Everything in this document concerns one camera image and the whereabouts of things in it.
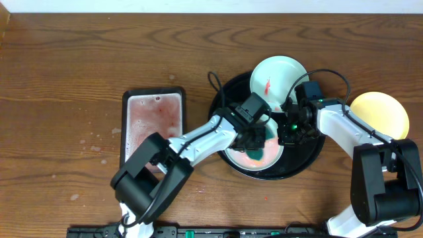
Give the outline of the green scrubbing sponge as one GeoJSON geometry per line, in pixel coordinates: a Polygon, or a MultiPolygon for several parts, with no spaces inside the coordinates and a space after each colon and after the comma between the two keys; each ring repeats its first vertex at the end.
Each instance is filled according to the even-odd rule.
{"type": "Polygon", "coordinates": [[[275,160],[278,154],[279,145],[277,137],[269,127],[265,127],[264,147],[258,149],[247,149],[247,158],[262,166],[275,160]]]}

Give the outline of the light blue plate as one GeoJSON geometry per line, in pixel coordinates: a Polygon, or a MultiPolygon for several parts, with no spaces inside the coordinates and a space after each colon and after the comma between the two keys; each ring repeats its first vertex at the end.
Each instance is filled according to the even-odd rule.
{"type": "Polygon", "coordinates": [[[226,149],[225,155],[237,168],[247,171],[261,171],[274,165],[282,155],[284,147],[278,144],[278,125],[270,119],[266,125],[264,148],[258,150],[235,151],[226,149]]]}
{"type": "Polygon", "coordinates": [[[291,86],[305,74],[305,68],[295,59],[272,56],[261,61],[253,70],[250,91],[264,99],[272,112],[283,112],[280,106],[285,103],[291,86]]]}

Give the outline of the yellow plate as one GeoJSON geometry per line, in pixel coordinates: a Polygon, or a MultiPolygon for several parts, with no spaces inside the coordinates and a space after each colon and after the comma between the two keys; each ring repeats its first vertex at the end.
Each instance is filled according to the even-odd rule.
{"type": "Polygon", "coordinates": [[[408,135],[408,114],[404,106],[388,94],[364,93],[353,100],[350,109],[366,124],[393,139],[405,139],[408,135]]]}

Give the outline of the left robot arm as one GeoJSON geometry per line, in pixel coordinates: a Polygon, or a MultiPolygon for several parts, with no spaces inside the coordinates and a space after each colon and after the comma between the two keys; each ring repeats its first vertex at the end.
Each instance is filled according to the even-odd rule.
{"type": "Polygon", "coordinates": [[[230,147],[263,148],[263,115],[241,106],[219,108],[206,124],[182,136],[148,136],[110,182],[124,209],[123,234],[138,237],[148,229],[176,198],[194,166],[209,155],[230,147]]]}

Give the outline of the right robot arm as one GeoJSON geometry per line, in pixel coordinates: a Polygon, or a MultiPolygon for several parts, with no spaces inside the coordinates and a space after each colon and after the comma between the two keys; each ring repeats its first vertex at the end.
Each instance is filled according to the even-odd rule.
{"type": "Polygon", "coordinates": [[[302,98],[283,103],[288,120],[281,143],[299,147],[328,136],[352,158],[348,208],[326,222],[336,237],[368,237],[378,231],[400,231],[395,223],[417,217],[407,228],[422,225],[422,171],[417,145],[393,139],[359,119],[340,99],[302,98]]]}

